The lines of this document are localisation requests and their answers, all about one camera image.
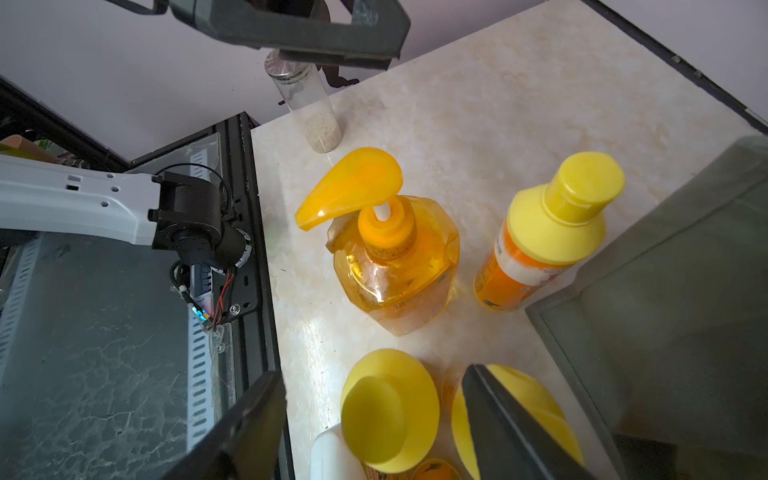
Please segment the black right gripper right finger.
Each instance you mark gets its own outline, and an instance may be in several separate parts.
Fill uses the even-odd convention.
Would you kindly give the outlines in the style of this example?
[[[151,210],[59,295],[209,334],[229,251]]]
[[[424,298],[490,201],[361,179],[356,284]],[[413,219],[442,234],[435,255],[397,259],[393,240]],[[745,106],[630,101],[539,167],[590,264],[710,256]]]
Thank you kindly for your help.
[[[502,386],[473,364],[462,378],[472,445],[482,479],[591,479]]]

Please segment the grey-green shopping bag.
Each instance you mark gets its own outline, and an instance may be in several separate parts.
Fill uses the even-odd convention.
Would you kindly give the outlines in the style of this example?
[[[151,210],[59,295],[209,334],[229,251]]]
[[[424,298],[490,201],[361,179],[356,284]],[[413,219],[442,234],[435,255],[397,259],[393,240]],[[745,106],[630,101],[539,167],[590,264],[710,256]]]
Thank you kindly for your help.
[[[526,313],[621,478],[765,478],[766,137],[736,140]]]

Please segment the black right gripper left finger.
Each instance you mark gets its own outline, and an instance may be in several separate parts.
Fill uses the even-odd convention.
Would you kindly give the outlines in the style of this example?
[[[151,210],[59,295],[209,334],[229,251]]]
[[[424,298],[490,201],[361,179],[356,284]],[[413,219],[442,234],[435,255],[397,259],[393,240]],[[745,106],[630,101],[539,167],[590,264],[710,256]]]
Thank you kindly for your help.
[[[267,371],[166,479],[270,479],[286,423],[282,374]]]

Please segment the orange pump soap bottle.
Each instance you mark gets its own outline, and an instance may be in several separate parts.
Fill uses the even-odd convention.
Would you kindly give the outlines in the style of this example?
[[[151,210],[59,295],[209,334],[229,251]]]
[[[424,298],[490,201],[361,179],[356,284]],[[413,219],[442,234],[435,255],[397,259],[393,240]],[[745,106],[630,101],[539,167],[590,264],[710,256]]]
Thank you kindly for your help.
[[[323,223],[334,271],[351,303],[395,336],[416,331],[449,301],[460,235],[436,201],[404,195],[403,172],[372,147],[343,157],[295,214],[309,231]]]

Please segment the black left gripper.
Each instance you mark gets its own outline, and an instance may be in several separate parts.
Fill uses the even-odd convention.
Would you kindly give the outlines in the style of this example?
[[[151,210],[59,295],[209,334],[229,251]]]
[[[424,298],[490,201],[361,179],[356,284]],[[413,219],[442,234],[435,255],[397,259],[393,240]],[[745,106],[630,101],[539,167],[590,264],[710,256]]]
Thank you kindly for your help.
[[[134,1],[114,3],[144,16],[170,12],[218,41],[272,48],[283,59],[354,68],[387,69],[401,51],[411,20],[398,1],[344,1],[348,24],[313,18],[313,1]]]

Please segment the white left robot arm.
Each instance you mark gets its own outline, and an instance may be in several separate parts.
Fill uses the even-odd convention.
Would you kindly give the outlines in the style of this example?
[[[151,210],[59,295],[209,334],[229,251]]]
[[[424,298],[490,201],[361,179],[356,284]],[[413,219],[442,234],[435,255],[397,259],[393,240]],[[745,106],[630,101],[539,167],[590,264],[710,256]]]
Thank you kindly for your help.
[[[291,113],[309,126],[319,152],[340,142],[319,69],[384,70],[398,58],[411,22],[397,1],[349,1],[349,23],[323,15],[321,1],[156,1],[123,3],[144,16],[171,13],[222,42],[267,48],[267,74]],[[1,155],[1,234],[57,232],[120,240],[176,252],[184,265],[227,273],[243,267],[253,242],[231,219],[233,190],[183,175],[79,169],[6,149]]]

